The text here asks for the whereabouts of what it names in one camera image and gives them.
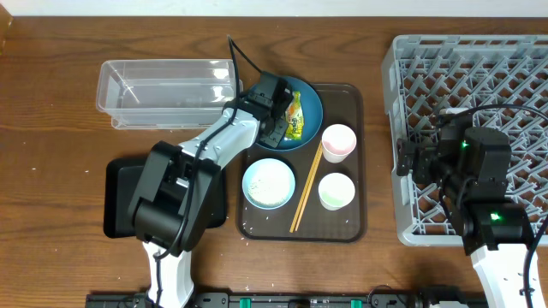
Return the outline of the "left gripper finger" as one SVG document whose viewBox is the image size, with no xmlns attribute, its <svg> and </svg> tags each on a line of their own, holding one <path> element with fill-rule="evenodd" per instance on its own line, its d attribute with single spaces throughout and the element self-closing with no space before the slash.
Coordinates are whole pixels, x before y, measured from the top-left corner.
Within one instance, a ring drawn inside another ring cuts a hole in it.
<svg viewBox="0 0 548 308">
<path fill-rule="evenodd" d="M 259 138 L 259 143 L 272 149 L 276 149 L 283 141 L 288 123 L 284 118 L 278 118 L 274 124 L 273 130 L 268 133 L 262 133 Z"/>
<path fill-rule="evenodd" d="M 294 99 L 292 85 L 287 84 L 279 98 L 278 114 L 283 116 Z"/>
</svg>

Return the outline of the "yellow green snack wrapper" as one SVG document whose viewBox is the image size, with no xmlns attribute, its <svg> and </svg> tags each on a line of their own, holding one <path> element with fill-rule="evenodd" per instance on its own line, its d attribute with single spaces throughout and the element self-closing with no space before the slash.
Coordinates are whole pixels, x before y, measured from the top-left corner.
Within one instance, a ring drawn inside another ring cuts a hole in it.
<svg viewBox="0 0 548 308">
<path fill-rule="evenodd" d="M 301 93 L 293 92 L 293 100 L 285 111 L 285 120 L 288 123 L 284 138 L 301 140 L 304 130 L 304 112 L 301 105 Z"/>
</svg>

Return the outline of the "pink plastic cup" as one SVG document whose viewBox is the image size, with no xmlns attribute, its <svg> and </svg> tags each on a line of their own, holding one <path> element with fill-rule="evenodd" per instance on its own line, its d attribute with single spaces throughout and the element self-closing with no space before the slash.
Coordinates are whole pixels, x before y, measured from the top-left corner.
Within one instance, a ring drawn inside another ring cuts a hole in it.
<svg viewBox="0 0 548 308">
<path fill-rule="evenodd" d="M 329 163 L 340 163 L 357 146 L 357 137 L 350 127 L 333 124 L 322 133 L 321 144 L 324 158 Z"/>
</svg>

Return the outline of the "white green plastic cup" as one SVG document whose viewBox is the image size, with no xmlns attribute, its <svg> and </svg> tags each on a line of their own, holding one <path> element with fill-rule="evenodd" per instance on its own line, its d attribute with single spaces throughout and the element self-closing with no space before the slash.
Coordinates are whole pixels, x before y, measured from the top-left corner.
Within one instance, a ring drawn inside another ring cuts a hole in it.
<svg viewBox="0 0 548 308">
<path fill-rule="evenodd" d="M 318 187 L 320 203 L 327 210 L 340 210 L 354 199 L 353 181 L 342 173 L 330 173 L 322 178 Z"/>
</svg>

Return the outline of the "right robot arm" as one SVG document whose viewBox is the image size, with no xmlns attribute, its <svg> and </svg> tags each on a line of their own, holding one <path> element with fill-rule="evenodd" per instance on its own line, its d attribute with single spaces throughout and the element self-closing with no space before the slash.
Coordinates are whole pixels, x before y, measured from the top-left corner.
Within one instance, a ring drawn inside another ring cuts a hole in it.
<svg viewBox="0 0 548 308">
<path fill-rule="evenodd" d="M 447 220 L 462 239 L 490 307 L 543 307 L 540 237 L 507 197 L 509 138 L 490 127 L 449 125 L 435 145 L 399 140 L 396 174 L 438 185 Z"/>
</svg>

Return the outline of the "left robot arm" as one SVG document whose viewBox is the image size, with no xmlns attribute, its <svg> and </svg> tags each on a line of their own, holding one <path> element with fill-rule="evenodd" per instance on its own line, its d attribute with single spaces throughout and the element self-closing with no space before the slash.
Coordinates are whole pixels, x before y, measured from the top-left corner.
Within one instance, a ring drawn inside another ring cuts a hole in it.
<svg viewBox="0 0 548 308">
<path fill-rule="evenodd" d="M 128 207 L 150 263 L 151 306 L 187 305 L 194 292 L 192 250 L 211 219 L 223 169 L 258 139 L 280 140 L 293 98 L 287 78 L 264 72 L 204 132 L 178 145 L 153 146 Z"/>
</svg>

